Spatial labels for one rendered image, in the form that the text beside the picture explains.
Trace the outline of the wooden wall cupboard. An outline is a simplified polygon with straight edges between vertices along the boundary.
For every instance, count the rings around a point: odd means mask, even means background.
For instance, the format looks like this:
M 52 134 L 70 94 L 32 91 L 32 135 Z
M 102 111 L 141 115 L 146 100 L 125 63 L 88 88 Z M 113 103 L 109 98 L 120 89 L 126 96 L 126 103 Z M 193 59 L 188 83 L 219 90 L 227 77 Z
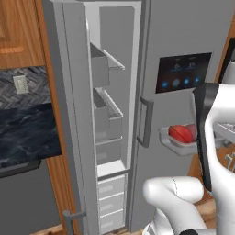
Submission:
M 43 64 L 35 0 L 0 0 L 0 69 Z

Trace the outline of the wooden side panel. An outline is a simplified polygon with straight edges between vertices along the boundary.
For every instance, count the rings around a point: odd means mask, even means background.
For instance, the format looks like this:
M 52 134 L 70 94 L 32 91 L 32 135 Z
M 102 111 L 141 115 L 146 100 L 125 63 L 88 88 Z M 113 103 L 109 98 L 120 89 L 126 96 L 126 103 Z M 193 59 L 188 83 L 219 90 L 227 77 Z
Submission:
M 46 29 L 46 23 L 44 20 L 44 12 L 42 6 L 42 0 L 35 0 L 38 21 L 39 32 L 41 37 L 42 51 L 44 54 L 45 66 L 47 71 L 47 79 L 50 89 L 50 99 L 53 107 L 53 114 L 56 121 L 58 130 L 58 136 L 61 144 L 62 154 L 50 157 L 47 160 L 47 165 L 50 173 L 50 180 L 52 184 L 53 193 L 56 200 L 56 205 L 59 211 L 59 217 L 62 224 L 62 231 L 64 235 L 68 235 L 68 230 L 65 226 L 65 220 L 62 212 L 68 210 L 69 212 L 75 211 L 75 203 L 73 190 L 71 186 L 70 173 L 68 168 L 68 161 L 66 156 L 66 150 L 62 133 L 61 114 L 59 110 L 59 103 L 57 99 L 57 92 L 55 87 L 55 79 L 53 74 L 53 68 L 50 59 L 50 46 L 48 42 L 48 35 Z

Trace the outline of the grey dishwasher front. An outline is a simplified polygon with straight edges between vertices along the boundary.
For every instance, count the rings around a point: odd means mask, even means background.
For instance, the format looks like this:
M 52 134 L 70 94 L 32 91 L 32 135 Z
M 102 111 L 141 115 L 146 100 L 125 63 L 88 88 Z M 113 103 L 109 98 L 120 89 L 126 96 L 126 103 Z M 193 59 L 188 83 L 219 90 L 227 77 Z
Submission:
M 61 223 L 45 161 L 0 179 L 0 235 L 31 235 Z

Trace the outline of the grey tupperware container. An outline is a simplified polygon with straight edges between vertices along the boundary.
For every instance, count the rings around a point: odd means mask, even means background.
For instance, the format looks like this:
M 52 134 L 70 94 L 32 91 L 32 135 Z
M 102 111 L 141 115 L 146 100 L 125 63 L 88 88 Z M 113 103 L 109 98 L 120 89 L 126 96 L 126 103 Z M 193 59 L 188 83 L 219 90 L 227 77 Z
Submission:
M 195 142 L 182 143 L 174 139 L 168 134 L 168 127 L 159 129 L 159 139 L 162 145 L 170 149 L 179 156 L 194 155 L 197 153 L 197 146 Z

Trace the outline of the grey fridge door with screen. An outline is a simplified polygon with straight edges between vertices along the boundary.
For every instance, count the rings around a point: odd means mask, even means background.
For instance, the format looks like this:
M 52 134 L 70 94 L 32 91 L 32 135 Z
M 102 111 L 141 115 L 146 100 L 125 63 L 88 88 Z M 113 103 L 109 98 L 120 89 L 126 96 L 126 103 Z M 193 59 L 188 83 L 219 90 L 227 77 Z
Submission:
M 215 80 L 234 13 L 235 0 L 150 0 L 146 5 L 140 97 L 152 100 L 154 108 L 150 145 L 143 148 L 137 141 L 133 152 L 130 231 L 144 228 L 154 214 L 142 195 L 147 179 L 188 174 L 192 157 L 163 146 L 159 129 L 194 122 L 192 90 Z M 145 117 L 146 106 L 139 99 L 136 134 L 140 139 Z

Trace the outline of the small grey door bin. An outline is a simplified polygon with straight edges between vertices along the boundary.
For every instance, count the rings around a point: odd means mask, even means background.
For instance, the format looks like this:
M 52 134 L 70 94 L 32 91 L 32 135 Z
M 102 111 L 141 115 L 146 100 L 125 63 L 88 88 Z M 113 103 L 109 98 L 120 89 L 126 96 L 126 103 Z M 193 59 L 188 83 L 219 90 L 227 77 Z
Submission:
M 109 85 L 109 67 L 106 55 L 93 43 L 90 44 L 93 87 Z

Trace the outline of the large grey door bin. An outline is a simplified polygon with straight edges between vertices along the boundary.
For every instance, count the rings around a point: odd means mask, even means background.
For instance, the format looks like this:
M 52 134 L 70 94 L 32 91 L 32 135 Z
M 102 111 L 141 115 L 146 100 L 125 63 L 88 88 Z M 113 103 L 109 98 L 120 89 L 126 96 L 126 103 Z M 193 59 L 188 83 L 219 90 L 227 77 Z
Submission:
M 93 89 L 95 111 L 95 140 L 113 140 L 122 137 L 123 114 L 104 88 Z

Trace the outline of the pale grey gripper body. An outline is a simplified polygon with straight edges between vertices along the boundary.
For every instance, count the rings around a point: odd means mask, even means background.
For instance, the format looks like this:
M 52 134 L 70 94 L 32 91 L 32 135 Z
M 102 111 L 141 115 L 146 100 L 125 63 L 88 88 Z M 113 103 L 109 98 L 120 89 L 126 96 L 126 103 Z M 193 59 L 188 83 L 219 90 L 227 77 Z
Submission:
M 235 126 L 231 124 L 215 124 L 214 130 L 224 139 L 235 144 Z

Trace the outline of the grey freezer door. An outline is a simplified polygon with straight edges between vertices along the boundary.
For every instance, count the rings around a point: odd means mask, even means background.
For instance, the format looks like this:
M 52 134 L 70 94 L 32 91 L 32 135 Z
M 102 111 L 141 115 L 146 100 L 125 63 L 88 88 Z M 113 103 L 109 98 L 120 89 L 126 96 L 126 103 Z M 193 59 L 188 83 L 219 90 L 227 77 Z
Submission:
M 100 235 L 91 55 L 85 6 L 42 0 L 62 133 L 81 235 Z

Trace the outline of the red onion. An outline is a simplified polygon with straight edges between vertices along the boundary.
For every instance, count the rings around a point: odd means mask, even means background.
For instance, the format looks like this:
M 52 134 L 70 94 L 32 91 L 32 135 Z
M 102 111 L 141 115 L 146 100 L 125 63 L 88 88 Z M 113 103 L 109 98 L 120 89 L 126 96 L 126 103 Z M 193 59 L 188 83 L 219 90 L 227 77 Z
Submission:
M 192 132 L 189 128 L 182 125 L 170 126 L 168 129 L 168 134 L 182 143 L 191 143 L 194 140 Z
M 195 124 L 189 124 L 186 127 L 189 129 L 189 131 L 192 135 L 192 141 L 195 142 L 196 137 L 197 137 L 196 125 Z

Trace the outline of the grey fridge freezer compartment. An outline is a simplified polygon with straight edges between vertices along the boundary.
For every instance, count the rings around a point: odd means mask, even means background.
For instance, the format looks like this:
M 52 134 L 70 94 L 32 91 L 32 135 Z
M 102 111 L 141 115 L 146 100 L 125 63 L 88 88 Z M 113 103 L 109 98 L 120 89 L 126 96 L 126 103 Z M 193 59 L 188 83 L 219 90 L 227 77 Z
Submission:
M 121 138 L 95 141 L 97 193 L 100 181 L 126 175 L 122 192 L 124 205 L 120 209 L 124 211 L 122 228 L 126 226 L 132 160 L 141 9 L 140 0 L 101 0 L 85 4 L 90 44 L 93 43 L 106 55 L 109 67 L 109 85 L 97 88 L 104 88 L 123 114 Z

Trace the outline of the white freezer drawer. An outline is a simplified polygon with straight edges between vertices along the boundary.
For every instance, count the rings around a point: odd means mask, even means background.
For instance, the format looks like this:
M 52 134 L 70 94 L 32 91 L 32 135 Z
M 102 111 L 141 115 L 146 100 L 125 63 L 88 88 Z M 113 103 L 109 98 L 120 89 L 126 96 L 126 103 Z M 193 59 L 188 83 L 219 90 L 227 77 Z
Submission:
M 126 175 L 122 174 L 116 177 L 108 178 L 98 183 L 98 196 L 103 199 L 122 193 L 125 188 Z
M 101 199 L 99 201 L 100 216 L 104 216 L 109 213 L 118 211 L 123 208 L 123 205 L 124 205 L 123 193 L 119 193 L 119 194 Z
M 119 210 L 107 216 L 100 218 L 100 232 L 102 234 L 108 233 L 124 226 L 124 211 Z

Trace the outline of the white wall outlet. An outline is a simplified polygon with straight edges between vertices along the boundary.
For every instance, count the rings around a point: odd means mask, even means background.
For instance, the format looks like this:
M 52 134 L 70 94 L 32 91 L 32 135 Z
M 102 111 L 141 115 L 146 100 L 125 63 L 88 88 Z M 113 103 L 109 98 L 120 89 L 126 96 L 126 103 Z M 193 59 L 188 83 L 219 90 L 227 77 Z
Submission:
M 18 95 L 27 94 L 29 92 L 25 75 L 14 76 L 13 80 Z

